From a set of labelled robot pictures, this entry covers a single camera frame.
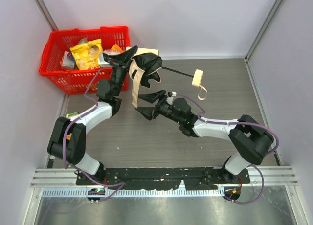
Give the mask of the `beige and black umbrella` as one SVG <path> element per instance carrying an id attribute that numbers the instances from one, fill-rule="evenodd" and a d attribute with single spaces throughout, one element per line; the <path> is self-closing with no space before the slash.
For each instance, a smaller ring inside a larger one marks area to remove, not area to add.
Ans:
<path id="1" fill-rule="evenodd" d="M 161 82 L 161 77 L 159 75 L 159 70 L 164 69 L 173 73 L 177 73 L 183 76 L 192 78 L 191 85 L 194 87 L 199 87 L 201 91 L 205 92 L 205 96 L 201 97 L 198 94 L 199 100 L 205 100 L 208 95 L 207 89 L 201 84 L 204 71 L 195 70 L 194 74 L 183 73 L 178 70 L 174 70 L 163 66 L 163 60 L 159 56 L 159 50 L 139 48 L 136 46 L 126 47 L 126 51 L 129 52 L 134 49 L 134 55 L 131 56 L 131 63 L 129 68 L 129 77 L 133 81 L 132 85 L 132 105 L 138 107 L 138 97 L 139 97 L 139 87 L 144 86 L 149 88 L 149 79 L 153 79 L 156 82 Z"/>

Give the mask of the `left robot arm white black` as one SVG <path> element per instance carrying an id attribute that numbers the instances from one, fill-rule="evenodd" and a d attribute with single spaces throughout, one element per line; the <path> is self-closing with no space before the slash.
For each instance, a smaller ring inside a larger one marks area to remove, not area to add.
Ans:
<path id="1" fill-rule="evenodd" d="M 54 125 L 47 152 L 61 159 L 65 164 L 71 164 L 84 172 L 92 180 L 104 182 L 105 167 L 86 152 L 86 135 L 99 123 L 110 119 L 120 109 L 122 100 L 119 94 L 129 73 L 131 58 L 138 47 L 133 46 L 117 55 L 102 53 L 99 58 L 112 66 L 110 79 L 99 80 L 96 84 L 95 104 L 71 119 L 59 117 Z"/>

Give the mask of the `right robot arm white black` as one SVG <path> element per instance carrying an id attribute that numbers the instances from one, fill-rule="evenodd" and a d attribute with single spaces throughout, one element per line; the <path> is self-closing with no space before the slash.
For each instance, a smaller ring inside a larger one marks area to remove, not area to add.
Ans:
<path id="1" fill-rule="evenodd" d="M 175 92 L 140 94 L 139 99 L 154 104 L 153 107 L 137 107 L 146 119 L 153 120 L 162 115 L 179 124 L 180 131 L 187 137 L 214 137 L 232 142 L 236 153 L 231 155 L 221 168 L 221 178 L 226 182 L 236 180 L 239 174 L 250 165 L 260 165 L 277 141 L 276 136 L 251 116 L 242 115 L 239 119 L 217 120 L 192 112 L 185 96 Z"/>

